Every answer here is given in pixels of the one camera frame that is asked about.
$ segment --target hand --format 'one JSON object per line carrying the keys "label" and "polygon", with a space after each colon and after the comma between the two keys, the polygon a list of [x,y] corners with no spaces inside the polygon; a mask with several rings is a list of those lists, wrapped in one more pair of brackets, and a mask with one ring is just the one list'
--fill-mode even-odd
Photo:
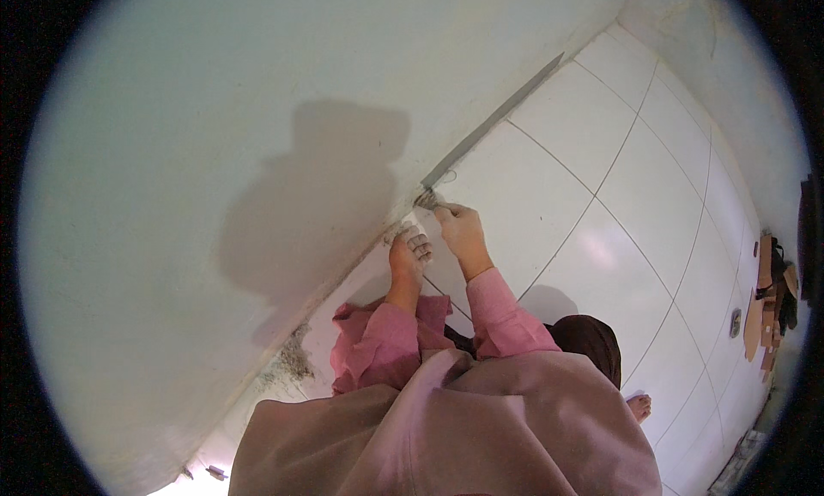
{"label": "hand", "polygon": [[435,209],[435,218],[441,223],[441,236],[458,259],[467,282],[494,267],[475,210],[460,204],[440,203]]}
{"label": "hand", "polygon": [[424,267],[432,260],[432,244],[417,226],[404,228],[389,249],[392,281],[424,282]]}

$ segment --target metal drain cover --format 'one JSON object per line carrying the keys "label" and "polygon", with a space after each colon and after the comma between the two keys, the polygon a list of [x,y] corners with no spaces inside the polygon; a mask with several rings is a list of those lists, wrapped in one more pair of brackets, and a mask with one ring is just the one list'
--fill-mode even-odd
{"label": "metal drain cover", "polygon": [[733,310],[733,317],[730,319],[729,322],[729,336],[731,339],[735,339],[738,337],[738,334],[741,332],[741,309],[736,308]]}

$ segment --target pink shirt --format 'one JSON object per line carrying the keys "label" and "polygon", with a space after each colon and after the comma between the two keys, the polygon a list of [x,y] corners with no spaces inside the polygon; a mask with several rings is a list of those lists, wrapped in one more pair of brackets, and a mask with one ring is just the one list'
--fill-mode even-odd
{"label": "pink shirt", "polygon": [[[550,332],[518,304],[496,268],[467,284],[478,360],[531,351],[561,351]],[[454,348],[443,336],[451,314],[448,296],[421,296],[415,316],[391,303],[376,308],[342,305],[335,314],[340,336],[330,362],[335,395],[384,383],[403,389],[425,350]]]}

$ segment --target cardboard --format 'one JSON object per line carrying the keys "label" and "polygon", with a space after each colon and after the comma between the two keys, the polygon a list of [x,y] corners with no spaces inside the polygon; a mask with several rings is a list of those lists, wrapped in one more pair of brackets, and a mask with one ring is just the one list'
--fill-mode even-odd
{"label": "cardboard", "polygon": [[750,290],[750,304],[747,306],[747,319],[744,320],[744,356],[747,362],[756,357],[758,344],[761,339],[761,316],[764,311],[764,302],[756,299],[755,291]]}
{"label": "cardboard", "polygon": [[772,371],[773,364],[776,363],[776,351],[777,348],[773,348],[772,346],[769,346],[764,350],[764,359],[761,360],[761,369],[768,372]]}
{"label": "cardboard", "polygon": [[764,304],[764,311],[761,313],[761,345],[772,346],[773,325],[776,322],[775,307],[767,308],[770,303]]}
{"label": "cardboard", "polygon": [[787,289],[798,301],[798,275],[795,273],[795,265],[790,265],[784,272],[784,280],[787,282]]}
{"label": "cardboard", "polygon": [[764,235],[758,244],[758,288],[767,288],[772,284],[772,273],[769,269],[772,260],[772,235]]}

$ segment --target brown cloth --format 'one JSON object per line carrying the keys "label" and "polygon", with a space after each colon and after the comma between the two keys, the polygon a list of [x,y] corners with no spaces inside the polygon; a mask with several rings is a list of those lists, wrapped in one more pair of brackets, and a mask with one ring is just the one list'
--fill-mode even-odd
{"label": "brown cloth", "polygon": [[586,355],[616,389],[621,388],[621,350],[606,323],[592,316],[566,316],[544,326],[563,351]]}
{"label": "brown cloth", "polygon": [[261,401],[232,467],[238,494],[660,495],[652,448],[581,354],[475,362],[424,352],[403,390]]}

